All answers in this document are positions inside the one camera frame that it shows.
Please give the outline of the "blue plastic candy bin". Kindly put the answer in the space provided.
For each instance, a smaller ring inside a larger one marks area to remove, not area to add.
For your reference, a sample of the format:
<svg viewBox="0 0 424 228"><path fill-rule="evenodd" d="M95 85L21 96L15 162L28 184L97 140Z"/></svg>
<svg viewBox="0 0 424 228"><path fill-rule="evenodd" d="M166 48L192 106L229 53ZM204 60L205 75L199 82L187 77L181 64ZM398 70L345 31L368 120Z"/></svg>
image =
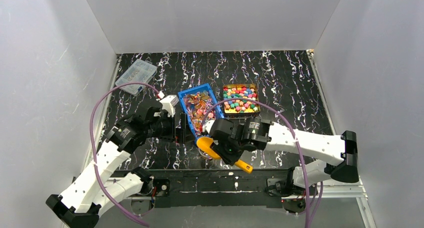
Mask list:
<svg viewBox="0 0 424 228"><path fill-rule="evenodd" d="M201 122L224 118L219 106L207 112L217 99L208 83L178 92L183 112L187 115L188 125L191 132L197 137L201 132Z"/></svg>

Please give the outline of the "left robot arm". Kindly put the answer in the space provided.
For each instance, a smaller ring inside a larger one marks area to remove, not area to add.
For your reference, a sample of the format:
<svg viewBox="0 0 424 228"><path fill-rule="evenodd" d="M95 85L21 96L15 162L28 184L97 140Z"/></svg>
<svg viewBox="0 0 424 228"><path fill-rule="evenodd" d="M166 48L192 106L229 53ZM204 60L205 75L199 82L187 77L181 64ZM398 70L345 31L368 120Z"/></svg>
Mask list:
<svg viewBox="0 0 424 228"><path fill-rule="evenodd" d="M192 141L186 114L176 115L179 98L169 95L150 107L122 117L108 132L93 161L59 195L46 205L70 228L93 228L115 203L137 193L155 193L153 175L136 168L120 181L104 187L119 165L149 138L169 143Z"/></svg>

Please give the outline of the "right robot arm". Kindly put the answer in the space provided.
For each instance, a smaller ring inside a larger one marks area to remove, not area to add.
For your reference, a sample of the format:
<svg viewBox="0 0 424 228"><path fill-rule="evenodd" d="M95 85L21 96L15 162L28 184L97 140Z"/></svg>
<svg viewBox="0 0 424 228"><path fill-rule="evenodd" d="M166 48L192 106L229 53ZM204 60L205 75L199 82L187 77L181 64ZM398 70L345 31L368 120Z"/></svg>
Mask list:
<svg viewBox="0 0 424 228"><path fill-rule="evenodd" d="M285 151L314 158L315 161L295 167L288 182L299 188L329 179L357 183L358 145L356 132L320 135L292 130L270 120L249 117L236 124L229 119L207 121L203 127L211 139L201 149L214 159L234 166L245 151Z"/></svg>

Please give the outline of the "yellow plastic scoop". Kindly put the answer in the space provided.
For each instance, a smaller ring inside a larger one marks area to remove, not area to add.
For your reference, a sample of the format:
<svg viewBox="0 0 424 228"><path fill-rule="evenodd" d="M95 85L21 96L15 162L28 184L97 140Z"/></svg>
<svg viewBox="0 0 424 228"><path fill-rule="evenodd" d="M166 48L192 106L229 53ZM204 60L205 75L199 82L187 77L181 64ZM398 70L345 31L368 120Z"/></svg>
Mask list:
<svg viewBox="0 0 424 228"><path fill-rule="evenodd" d="M216 153L212 148L213 145L215 145L215 142L210 137L200 137L196 141L196 145L198 148L200 148L201 151L205 152L207 155L209 155L211 158L216 160L224 160L218 153ZM245 163L244 161L238 159L234 162L233 166L236 166L243 170L244 172L250 174L253 171L253 168L251 165Z"/></svg>

